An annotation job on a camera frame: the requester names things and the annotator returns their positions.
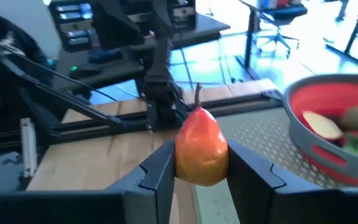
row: office chair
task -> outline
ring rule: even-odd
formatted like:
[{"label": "office chair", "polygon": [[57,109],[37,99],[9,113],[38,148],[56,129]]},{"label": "office chair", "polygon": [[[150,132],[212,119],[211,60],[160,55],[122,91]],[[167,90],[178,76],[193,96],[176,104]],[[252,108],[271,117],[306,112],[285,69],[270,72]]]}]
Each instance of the office chair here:
[{"label": "office chair", "polygon": [[296,17],[303,16],[307,14],[307,12],[308,9],[304,7],[304,5],[302,4],[297,4],[296,6],[288,6],[286,8],[271,10],[267,12],[261,12],[259,14],[260,20],[274,25],[276,27],[275,30],[277,31],[277,33],[275,35],[258,35],[257,38],[255,38],[255,43],[256,40],[259,38],[268,39],[266,43],[262,44],[261,46],[258,46],[258,51],[257,51],[258,54],[262,53],[263,46],[274,41],[276,45],[277,42],[280,42],[287,48],[287,58],[288,58],[291,54],[291,47],[288,45],[288,43],[285,40],[296,40],[297,41],[296,48],[299,47],[300,41],[299,39],[293,37],[287,37],[285,35],[281,35],[280,26],[289,25]]}]

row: gray bowl rim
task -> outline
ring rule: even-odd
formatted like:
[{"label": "gray bowl rim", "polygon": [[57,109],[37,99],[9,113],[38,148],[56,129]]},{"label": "gray bowl rim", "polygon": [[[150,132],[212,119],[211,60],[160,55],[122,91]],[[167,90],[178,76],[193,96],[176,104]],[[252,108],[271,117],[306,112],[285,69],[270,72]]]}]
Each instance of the gray bowl rim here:
[{"label": "gray bowl rim", "polygon": [[[285,112],[287,113],[288,117],[290,118],[290,122],[298,122],[301,124],[304,131],[310,132],[314,137],[322,139],[323,141],[326,141],[327,143],[330,143],[332,146],[331,149],[334,149],[336,151],[342,150],[341,147],[336,146],[335,144],[332,144],[331,142],[321,138],[311,130],[309,130],[294,114],[294,112],[291,109],[290,106],[290,97],[292,94],[294,94],[299,89],[310,86],[314,84],[319,83],[358,83],[358,75],[357,74],[343,74],[343,73],[331,73],[331,74],[321,74],[321,75],[314,75],[311,77],[302,78],[301,80],[298,80],[295,83],[292,83],[284,92],[283,96],[283,106],[285,109]],[[350,156],[357,156],[353,153],[344,151],[346,154]]]}]

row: diamond plate surface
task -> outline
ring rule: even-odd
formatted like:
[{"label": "diamond plate surface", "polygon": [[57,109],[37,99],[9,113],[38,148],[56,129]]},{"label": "diamond plate surface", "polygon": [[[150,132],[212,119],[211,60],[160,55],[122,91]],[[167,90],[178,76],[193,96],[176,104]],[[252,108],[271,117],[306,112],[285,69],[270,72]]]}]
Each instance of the diamond plate surface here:
[{"label": "diamond plate surface", "polygon": [[254,150],[280,167],[324,188],[339,183],[307,163],[288,135],[290,120],[283,108],[218,118],[227,139]]},{"label": "diamond plate surface", "polygon": [[[226,139],[237,141],[314,184],[324,188],[340,186],[308,164],[298,152],[288,135],[290,120],[283,108],[225,116],[217,121]],[[226,180],[195,189],[199,223],[239,224]]]}]

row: black cable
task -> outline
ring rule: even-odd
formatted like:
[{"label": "black cable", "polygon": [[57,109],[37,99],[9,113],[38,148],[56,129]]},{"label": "black cable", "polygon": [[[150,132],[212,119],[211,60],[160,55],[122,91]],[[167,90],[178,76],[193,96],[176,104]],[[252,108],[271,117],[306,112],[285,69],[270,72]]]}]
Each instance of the black cable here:
[{"label": "black cable", "polygon": [[101,91],[99,91],[99,90],[93,88],[92,86],[89,86],[89,85],[87,85],[87,84],[85,84],[85,83],[82,83],[82,82],[79,82],[79,81],[77,81],[77,80],[74,80],[74,79],[72,79],[72,78],[68,78],[68,77],[66,77],[66,76],[64,76],[64,75],[61,75],[61,74],[59,74],[59,73],[57,73],[57,72],[55,72],[55,71],[53,71],[53,70],[51,70],[51,69],[49,69],[49,68],[45,68],[44,66],[39,65],[39,64],[37,64],[37,63],[31,61],[30,59],[26,58],[26,57],[23,57],[23,56],[21,56],[21,55],[16,54],[15,52],[13,52],[11,49],[9,49],[9,48],[7,48],[7,47],[4,47],[4,46],[1,46],[1,47],[2,47],[3,49],[5,49],[5,50],[9,51],[10,53],[16,55],[17,57],[23,58],[24,60],[26,60],[27,62],[31,63],[31,64],[34,65],[34,66],[40,67],[41,69],[44,69],[44,70],[48,70],[48,71],[49,71],[50,73],[52,73],[53,75],[56,75],[56,76],[58,76],[58,77],[60,77],[60,78],[62,78],[62,79],[68,80],[68,81],[70,81],[70,82],[77,83],[77,84],[79,84],[79,85],[85,86],[85,87],[89,88],[91,91],[95,91],[96,93],[100,93],[101,95],[103,95],[103,96],[105,96],[105,97],[107,97],[107,98],[109,98],[109,99],[112,99],[112,100],[114,100],[114,101],[118,101],[118,100],[114,99],[113,97],[111,97],[111,96],[109,96],[109,95],[107,95],[107,94],[105,94],[105,93],[103,93],[103,92],[101,92]]},{"label": "black cable", "polygon": [[218,62],[219,62],[219,68],[221,69],[221,74],[222,74],[222,80],[223,80],[223,83],[225,85],[227,85],[226,83],[226,79],[224,78],[224,71],[223,71],[223,66],[222,66],[222,57],[221,57],[221,47],[220,47],[220,44],[219,44],[219,40],[217,40],[218,42],[218,47],[219,47],[219,57],[218,57]]},{"label": "black cable", "polygon": [[[122,60],[122,61],[120,61],[120,62],[117,62],[117,63],[115,63],[114,65],[120,65],[120,64],[122,64],[122,63],[124,63],[124,62],[127,62],[127,61],[129,61],[129,60],[132,60],[133,58],[127,58],[127,59],[125,59],[125,60]],[[81,66],[86,66],[86,65],[88,65],[89,64],[89,62],[85,62],[85,63],[82,63],[81,65],[75,65],[76,67],[81,67]]]},{"label": "black cable", "polygon": [[212,16],[212,17],[213,17],[213,16],[214,16],[214,12],[211,10],[211,8],[210,8],[210,7],[208,7],[208,11],[209,11],[209,12],[207,12],[207,13],[206,13],[206,15],[207,15],[207,16]]},{"label": "black cable", "polygon": [[119,84],[116,84],[117,88],[120,89],[121,91],[123,91],[124,93],[128,94],[128,95],[131,95],[131,96],[134,96],[136,98],[138,98],[139,96],[133,94],[133,93],[130,93],[128,92],[127,90],[125,90],[123,87],[121,87]]},{"label": "black cable", "polygon": [[[175,83],[184,83],[184,84],[189,84],[190,82],[187,81],[175,81]],[[224,83],[219,83],[219,82],[197,82],[201,85],[224,85]]]},{"label": "black cable", "polygon": [[[179,37],[180,37],[180,42],[182,42],[183,39],[182,39],[182,36],[181,36],[181,32],[179,32]],[[189,67],[187,65],[185,52],[183,51],[182,47],[180,47],[180,52],[181,52],[181,56],[183,58],[183,62],[185,63],[186,73],[187,73],[187,76],[189,78],[191,90],[194,90],[193,81],[191,80],[190,70],[189,70]]]},{"label": "black cable", "polygon": [[229,62],[227,61],[227,55],[226,55],[226,52],[224,51],[224,47],[222,47],[221,50],[223,51],[223,57],[224,57],[224,61],[225,61],[226,67],[227,67],[227,72],[229,72],[230,80],[233,81],[234,77],[231,75],[230,66],[229,66]]}]

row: desk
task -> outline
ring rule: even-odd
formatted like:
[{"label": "desk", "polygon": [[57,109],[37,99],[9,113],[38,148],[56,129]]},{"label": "desk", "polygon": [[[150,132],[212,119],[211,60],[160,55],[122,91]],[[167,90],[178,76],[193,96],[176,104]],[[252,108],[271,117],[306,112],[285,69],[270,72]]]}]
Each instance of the desk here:
[{"label": "desk", "polygon": [[[122,49],[121,53],[122,59],[97,65],[102,68],[101,73],[88,77],[78,78],[77,80],[97,89],[104,86],[125,82],[137,77],[143,78],[145,73],[144,67],[139,62],[139,60],[134,58],[132,52],[129,49]],[[61,50],[59,58],[60,60],[58,62],[56,72],[64,76],[68,76],[72,66],[88,64],[88,51],[68,53],[64,50]],[[53,79],[53,87],[62,91],[71,90],[75,95],[89,91],[89,88],[83,85],[64,80],[59,77],[55,77]]]},{"label": "desk", "polygon": [[[216,21],[208,16],[204,16],[201,14],[197,14],[197,25],[196,29],[184,32],[182,33],[181,37],[179,34],[176,34],[172,39],[172,44],[174,49],[179,49],[181,47],[187,47],[195,44],[201,44],[203,42],[216,40],[220,38],[221,34],[220,32],[222,30],[229,29],[230,26],[227,24],[224,24],[222,22]],[[144,44],[142,45],[136,45],[136,46],[130,46],[129,49],[134,52],[138,51],[144,51],[144,50],[150,50],[153,49],[155,46],[155,40],[154,39],[147,39]],[[137,60],[129,60],[128,58],[125,58],[125,55],[123,55],[123,60],[127,60],[126,62],[120,62],[117,61],[116,63],[120,63],[119,67],[139,67],[139,62]],[[82,52],[74,52],[74,53],[68,53],[61,49],[60,55],[59,55],[59,61],[57,62],[56,72],[59,74],[62,74],[64,76],[68,76],[70,73],[70,69],[72,66],[76,65],[83,65],[88,63],[88,51],[82,51]],[[115,70],[120,70],[118,66],[114,67]],[[122,75],[123,72],[129,73],[130,71],[120,71],[117,73],[117,75]],[[114,78],[114,74],[110,74],[109,77],[103,77],[106,78]]]},{"label": "desk", "polygon": [[[222,30],[230,29],[230,26],[222,22],[216,21],[208,16],[204,16],[197,13],[196,29],[184,32],[181,34],[175,34],[172,38],[173,49],[180,49],[182,47],[188,47],[191,45],[202,44],[204,42],[217,40],[220,38],[220,32]],[[133,51],[150,50],[155,46],[155,39],[146,39],[142,45],[130,46]]]},{"label": "desk", "polygon": [[[277,87],[268,79],[257,80],[202,89],[200,99],[203,102],[229,99],[276,89]],[[193,92],[186,91],[184,100],[192,103]],[[109,114],[128,114],[146,109],[145,103],[139,100],[120,101],[94,107]],[[64,122],[84,119],[89,118],[69,111]],[[176,130],[152,134],[138,132],[51,146],[27,190],[105,189],[126,175],[165,141],[173,139],[176,133]],[[180,180],[175,182],[170,223],[198,222],[193,190],[193,186],[186,182]]]}]

